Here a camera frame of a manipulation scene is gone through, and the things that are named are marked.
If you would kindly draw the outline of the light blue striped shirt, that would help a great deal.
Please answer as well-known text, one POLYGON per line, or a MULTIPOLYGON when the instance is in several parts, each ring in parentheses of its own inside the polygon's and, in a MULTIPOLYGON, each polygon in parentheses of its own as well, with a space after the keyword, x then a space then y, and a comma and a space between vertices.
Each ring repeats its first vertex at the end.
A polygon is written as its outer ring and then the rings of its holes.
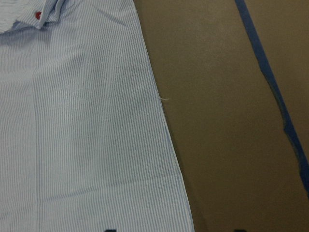
POLYGON ((1 1, 0 229, 194 230, 133 1, 1 1))

